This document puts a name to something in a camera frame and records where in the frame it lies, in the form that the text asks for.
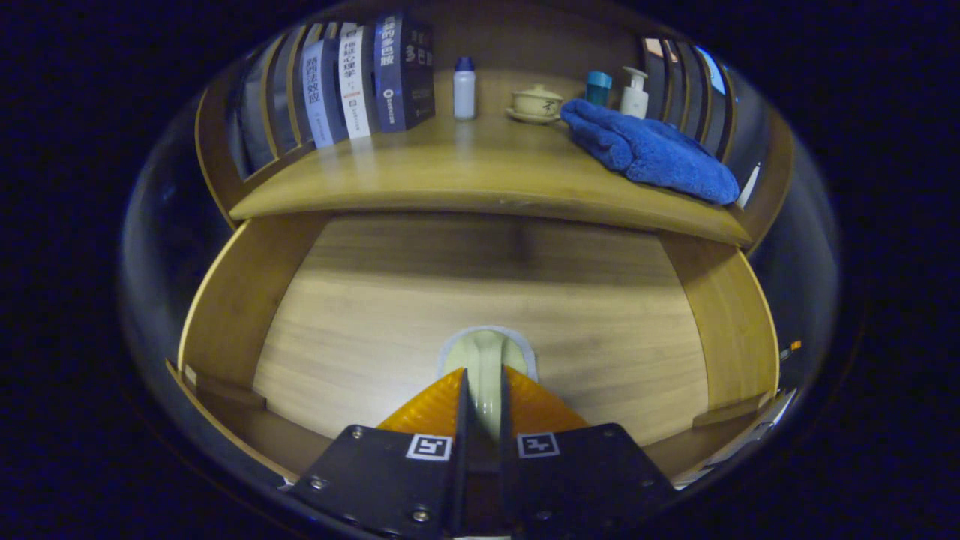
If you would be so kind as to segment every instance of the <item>black metal plate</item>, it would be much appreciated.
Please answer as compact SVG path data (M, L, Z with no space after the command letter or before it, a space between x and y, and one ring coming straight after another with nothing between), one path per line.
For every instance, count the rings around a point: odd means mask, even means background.
M377 534L416 540L439 538L456 452L448 438L445 444L451 448L447 460L408 457L414 437L349 426L290 493ZM423 454L429 456L430 443L438 440L427 439ZM436 449L437 454L447 450L443 444Z
M516 510L529 540L603 538L636 527L676 495L617 424L514 439Z

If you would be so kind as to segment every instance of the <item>wooden shelf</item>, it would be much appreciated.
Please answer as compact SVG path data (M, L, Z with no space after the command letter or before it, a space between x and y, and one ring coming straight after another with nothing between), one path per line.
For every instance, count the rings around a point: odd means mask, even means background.
M359 209L532 215L751 242L726 208L606 170L569 140L565 124L531 126L500 116L432 118L409 132L311 152L229 216Z

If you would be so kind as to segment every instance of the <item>white book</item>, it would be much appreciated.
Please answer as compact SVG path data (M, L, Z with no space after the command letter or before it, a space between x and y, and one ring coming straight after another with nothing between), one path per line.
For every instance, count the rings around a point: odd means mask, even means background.
M373 96L373 33L373 27L345 23L340 34L340 95L350 138L380 128Z

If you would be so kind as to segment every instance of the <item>dark blue book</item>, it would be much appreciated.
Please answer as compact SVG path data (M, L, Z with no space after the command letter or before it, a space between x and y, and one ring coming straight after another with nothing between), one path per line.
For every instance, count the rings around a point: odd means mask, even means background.
M340 106L337 60L340 39L336 24L328 25L325 37L303 49L303 100L306 102L310 133L317 148L347 138L347 121Z
M373 41L373 74L380 130L409 130L436 112L433 30L404 13L381 16Z

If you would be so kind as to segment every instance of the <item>bookshelf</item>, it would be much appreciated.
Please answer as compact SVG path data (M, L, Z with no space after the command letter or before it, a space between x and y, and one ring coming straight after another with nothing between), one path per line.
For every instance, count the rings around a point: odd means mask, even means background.
M686 233L735 245L750 236L724 208L631 184L568 140L565 126L500 116L431 118L402 134L345 140L277 171L229 211L235 221L310 210L447 210L553 217Z
M366 20L401 4L346 3L310 20ZM193 400L218 429L295 479L340 426L375 424L429 384L438 341L490 323L524 331L544 355L549 389L590 421L624 425L671 477L756 418L777 391L778 343L745 253L790 185L786 122L769 109L765 166L740 209L632 184L573 144L562 122L531 126L503 114L510 91L534 83L578 97L591 69L614 76L616 108L620 66L643 67L643 38L654 37L687 62L666 75L678 91L665 89L660 110L701 141L719 134L717 158L727 159L732 92L712 95L688 40L619 9L413 3L413 16L434 25L436 117L317 150L289 110L298 146L283 153L270 81L284 72L287 103L301 103L290 84L309 26L301 23L261 49L275 159L247 178L231 161L224 121L241 62L211 82L197 113L198 160L236 231L194 299L174 376L182 380L189 366L211 388L265 403L241 410L213 390ZM277 51L289 40L282 65ZM473 56L478 81L479 117L464 123L450 105L461 55ZM371 336L370 325L393 337ZM585 358L607 362L605 370ZM733 409L745 413L694 420ZM293 442L280 449L277 440ZM298 444L302 452L291 453Z

